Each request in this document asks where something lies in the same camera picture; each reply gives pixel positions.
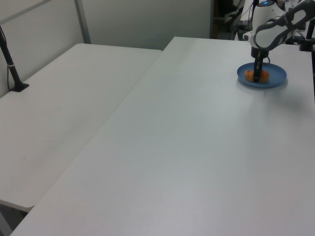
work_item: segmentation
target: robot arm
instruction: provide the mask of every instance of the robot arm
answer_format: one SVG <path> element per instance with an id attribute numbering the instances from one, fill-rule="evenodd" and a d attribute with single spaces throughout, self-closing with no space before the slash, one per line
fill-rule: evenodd
<path id="1" fill-rule="evenodd" d="M 262 2 L 259 5 L 267 6 L 268 4 L 270 3 L 267 1 Z M 253 21 L 259 21 L 257 17 L 261 14 L 260 11 L 266 11 L 264 8 L 267 7 L 256 8 L 257 14 L 255 12 Z M 314 17 L 315 1 L 306 0 L 289 12 L 283 14 L 278 19 L 271 19 L 264 24 L 259 25 L 255 31 L 252 31 L 253 46 L 266 51 L 273 50 L 288 38 L 291 38 L 296 33 L 300 24 L 305 23 Z"/>
<path id="2" fill-rule="evenodd" d="M 252 46 L 254 63 L 254 82 L 259 81 L 263 59 L 292 37 L 298 26 L 315 17 L 315 1 L 306 0 L 285 13 L 270 0 L 259 3 L 253 15 L 252 31 L 243 38 Z"/>

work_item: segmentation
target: floor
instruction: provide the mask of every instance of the floor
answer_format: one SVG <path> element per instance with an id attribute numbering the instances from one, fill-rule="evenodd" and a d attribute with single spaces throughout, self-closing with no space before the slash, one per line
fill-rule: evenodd
<path id="1" fill-rule="evenodd" d="M 25 216 L 26 212 L 0 204 L 0 236 L 9 236 Z"/>

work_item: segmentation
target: black pole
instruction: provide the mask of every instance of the black pole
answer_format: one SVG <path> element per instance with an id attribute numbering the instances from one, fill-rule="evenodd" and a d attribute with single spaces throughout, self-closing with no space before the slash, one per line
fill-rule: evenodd
<path id="1" fill-rule="evenodd" d="M 4 58 L 5 58 L 6 63 L 7 63 L 7 66 L 10 69 L 11 75 L 12 75 L 14 83 L 15 83 L 15 87 L 13 89 L 11 89 L 11 91 L 21 92 L 22 90 L 27 88 L 29 85 L 23 84 L 22 81 L 20 80 L 20 77 L 18 75 L 18 72 L 16 71 L 16 68 L 15 68 L 15 65 L 13 63 L 10 52 L 8 50 L 8 47 L 6 44 L 6 39 L 5 39 L 5 36 L 4 36 L 3 31 L 2 31 L 1 26 L 0 26 L 0 47 L 1 47 Z"/>
<path id="2" fill-rule="evenodd" d="M 307 30 L 306 38 L 303 43 L 300 45 L 300 51 L 304 52 L 311 52 L 313 49 L 313 43 L 312 43 L 312 35 L 314 32 L 314 26 L 315 26 L 315 19 L 310 21 L 309 28 Z"/>

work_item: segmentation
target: equipment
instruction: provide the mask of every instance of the equipment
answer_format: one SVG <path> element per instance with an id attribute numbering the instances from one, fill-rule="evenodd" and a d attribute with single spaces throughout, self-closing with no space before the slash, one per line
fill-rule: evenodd
<path id="1" fill-rule="evenodd" d="M 15 83 L 15 87 L 11 89 L 11 91 L 21 92 L 24 89 L 26 89 L 29 85 L 23 84 L 22 81 L 20 80 L 20 77 L 18 75 L 18 72 L 16 71 L 10 52 L 8 50 L 6 39 L 5 39 L 1 26 L 0 26 L 0 47 L 1 47 L 7 66 L 10 69 L 11 75 Z"/>
<path id="2" fill-rule="evenodd" d="M 252 31 L 243 38 L 252 46 L 254 62 L 254 82 L 259 81 L 263 59 L 269 51 L 294 36 L 298 27 L 315 17 L 315 1 L 306 0 L 287 13 L 273 1 L 267 0 L 256 5 Z"/>

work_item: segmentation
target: white wall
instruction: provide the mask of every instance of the white wall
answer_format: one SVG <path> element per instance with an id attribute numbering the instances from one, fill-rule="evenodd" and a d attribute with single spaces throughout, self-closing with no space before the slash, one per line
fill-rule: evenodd
<path id="1" fill-rule="evenodd" d="M 73 45 L 83 43 L 73 0 L 49 1 L 1 27 L 22 81 Z M 0 97 L 7 92 L 6 62 L 1 52 Z"/>
<path id="2" fill-rule="evenodd" d="M 81 0 L 93 44 L 163 50 L 174 36 L 209 38 L 212 0 Z"/>

